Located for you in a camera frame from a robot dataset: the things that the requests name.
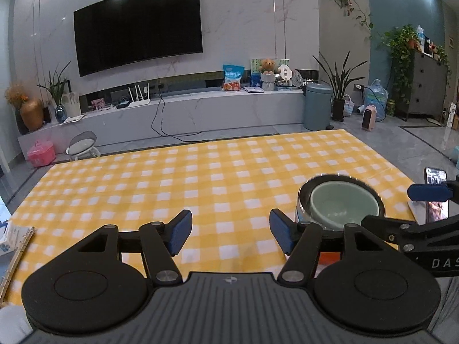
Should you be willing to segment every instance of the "tile floor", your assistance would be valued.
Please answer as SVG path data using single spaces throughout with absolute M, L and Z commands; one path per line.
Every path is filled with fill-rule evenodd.
M 449 131 L 448 133 L 443 127 L 432 127 L 432 124 L 424 119 L 410 119 L 408 122 L 404 122 L 390 116 L 377 123 L 372 132 L 367 132 L 362 130 L 361 120 L 361 116 L 352 115 L 345 118 L 343 123 L 332 122 L 332 125 L 336 129 L 345 129 L 365 142 L 414 182 L 423 182 L 423 169 L 426 166 L 444 169 L 447 171 L 448 177 L 455 177 L 455 164 L 450 161 L 448 156 L 450 156 L 454 146 L 459 145 L 459 132 Z M 238 128 L 181 136 L 180 139 L 185 142 L 165 136 L 100 146 L 99 150 L 103 155 L 109 155 L 182 143 L 295 132 L 307 132 L 307 130 L 303 128 L 302 124 Z M 58 158 L 60 161 L 67 160 L 65 155 L 60 155 Z M 14 213 L 48 170 L 49 167 L 34 169 L 24 162 L 0 178 L 0 196 L 11 213 Z M 453 204 L 450 207 L 451 215 L 459 213 L 459 205 Z

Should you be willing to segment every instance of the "pink box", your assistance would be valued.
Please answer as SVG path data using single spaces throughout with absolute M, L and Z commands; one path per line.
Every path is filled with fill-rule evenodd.
M 48 165 L 56 158 L 53 143 L 50 141 L 37 141 L 35 146 L 27 152 L 27 159 L 34 167 Z

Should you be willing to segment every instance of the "gray trash can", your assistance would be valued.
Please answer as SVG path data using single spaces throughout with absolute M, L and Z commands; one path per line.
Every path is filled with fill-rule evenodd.
M 324 131 L 330 124 L 333 89 L 327 84 L 309 83 L 304 90 L 303 125 L 310 131 Z

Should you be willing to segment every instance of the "television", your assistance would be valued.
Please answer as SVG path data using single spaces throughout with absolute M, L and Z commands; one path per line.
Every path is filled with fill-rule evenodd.
M 73 13 L 80 76 L 203 52 L 199 0 L 104 0 Z

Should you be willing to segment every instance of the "blue glass vase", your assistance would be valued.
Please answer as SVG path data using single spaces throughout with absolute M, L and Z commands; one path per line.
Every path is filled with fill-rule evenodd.
M 63 105 L 58 104 L 56 106 L 56 119 L 59 124 L 62 124 L 67 119 L 67 112 Z

